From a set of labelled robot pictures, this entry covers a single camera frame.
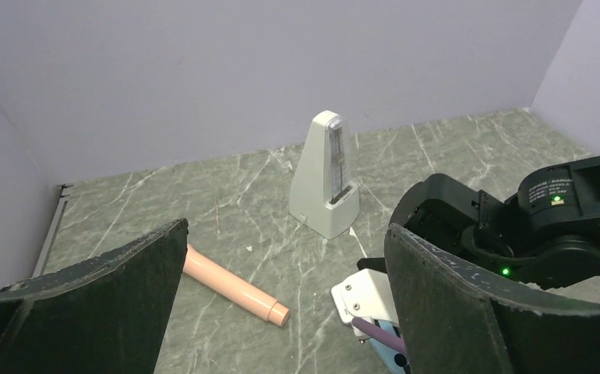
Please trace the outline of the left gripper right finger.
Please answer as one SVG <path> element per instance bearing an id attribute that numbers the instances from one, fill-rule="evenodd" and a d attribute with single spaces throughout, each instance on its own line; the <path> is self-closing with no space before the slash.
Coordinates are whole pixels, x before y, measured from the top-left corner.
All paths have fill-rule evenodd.
<path id="1" fill-rule="evenodd" d="M 508 280 L 398 224 L 386 270 L 413 373 L 600 373 L 600 304 Z"/>

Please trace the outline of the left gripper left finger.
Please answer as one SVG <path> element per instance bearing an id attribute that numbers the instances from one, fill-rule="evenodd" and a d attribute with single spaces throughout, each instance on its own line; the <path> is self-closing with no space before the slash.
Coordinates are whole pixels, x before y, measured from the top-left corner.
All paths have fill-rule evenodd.
<path id="1" fill-rule="evenodd" d="M 0 288 L 0 373 L 152 373 L 186 256 L 177 219 Z"/>

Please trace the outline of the light blue phone case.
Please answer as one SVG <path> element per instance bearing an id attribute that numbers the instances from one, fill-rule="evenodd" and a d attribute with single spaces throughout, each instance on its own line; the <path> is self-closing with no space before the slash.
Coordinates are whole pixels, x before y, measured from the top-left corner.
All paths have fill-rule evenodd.
<path id="1" fill-rule="evenodd" d="M 389 321 L 375 319 L 374 324 L 382 330 L 385 330 L 387 333 L 391 333 L 396 337 L 401 336 L 399 329 Z M 390 370 L 391 373 L 411 373 L 410 366 L 405 355 L 387 347 L 377 340 L 370 339 L 369 344 L 372 346 L 373 350 L 378 354 L 383 364 Z"/>

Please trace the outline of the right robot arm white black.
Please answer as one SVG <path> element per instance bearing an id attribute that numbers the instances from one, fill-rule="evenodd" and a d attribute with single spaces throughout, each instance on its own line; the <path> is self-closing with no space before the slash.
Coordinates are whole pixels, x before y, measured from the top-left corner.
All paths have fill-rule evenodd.
<path id="1" fill-rule="evenodd" d="M 503 201 L 436 173 L 390 220 L 503 277 L 565 288 L 600 276 L 600 156 L 538 169 Z"/>

